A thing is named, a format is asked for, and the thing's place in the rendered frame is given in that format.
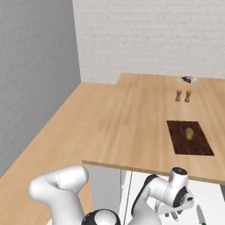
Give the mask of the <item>dark wooden cutting board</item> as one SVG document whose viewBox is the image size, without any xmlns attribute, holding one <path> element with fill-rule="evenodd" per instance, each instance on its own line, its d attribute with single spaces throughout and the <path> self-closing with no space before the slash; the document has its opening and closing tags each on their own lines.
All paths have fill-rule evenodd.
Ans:
<svg viewBox="0 0 225 225">
<path fill-rule="evenodd" d="M 167 126 L 177 155 L 214 155 L 198 121 L 168 120 Z"/>
</svg>

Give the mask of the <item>grey island cabinet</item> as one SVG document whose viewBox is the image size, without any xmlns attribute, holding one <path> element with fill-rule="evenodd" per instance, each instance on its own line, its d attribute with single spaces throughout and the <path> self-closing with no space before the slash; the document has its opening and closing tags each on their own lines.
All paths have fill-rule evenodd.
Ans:
<svg viewBox="0 0 225 225">
<path fill-rule="evenodd" d="M 93 209 L 113 210 L 125 225 L 132 171 L 90 165 Z"/>
</svg>

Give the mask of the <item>green-handled knife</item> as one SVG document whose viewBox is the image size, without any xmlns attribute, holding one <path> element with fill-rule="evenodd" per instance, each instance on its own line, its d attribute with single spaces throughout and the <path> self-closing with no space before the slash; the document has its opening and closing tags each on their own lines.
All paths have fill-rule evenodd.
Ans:
<svg viewBox="0 0 225 225">
<path fill-rule="evenodd" d="M 200 205 L 196 206 L 196 211 L 197 211 L 197 215 L 198 215 L 198 218 L 199 218 L 200 225 L 207 225 L 205 217 L 204 217 L 204 214 L 202 212 L 202 209 L 201 209 Z"/>
</svg>

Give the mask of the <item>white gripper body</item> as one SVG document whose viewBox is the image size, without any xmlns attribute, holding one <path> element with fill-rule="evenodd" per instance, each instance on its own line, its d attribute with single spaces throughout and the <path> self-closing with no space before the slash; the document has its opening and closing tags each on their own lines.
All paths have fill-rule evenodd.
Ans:
<svg viewBox="0 0 225 225">
<path fill-rule="evenodd" d="M 170 207 L 159 201 L 156 203 L 156 213 L 158 215 L 169 214 L 171 212 L 179 212 L 179 211 L 184 211 L 184 209 L 182 207 Z"/>
</svg>

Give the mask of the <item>grey and black small object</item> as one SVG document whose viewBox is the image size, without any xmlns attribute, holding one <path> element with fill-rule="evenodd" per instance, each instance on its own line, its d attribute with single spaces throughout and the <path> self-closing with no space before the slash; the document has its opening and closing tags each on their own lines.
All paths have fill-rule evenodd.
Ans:
<svg viewBox="0 0 225 225">
<path fill-rule="evenodd" d="M 188 83 L 197 83 L 198 82 L 198 78 L 195 76 L 183 76 L 181 78 Z"/>
</svg>

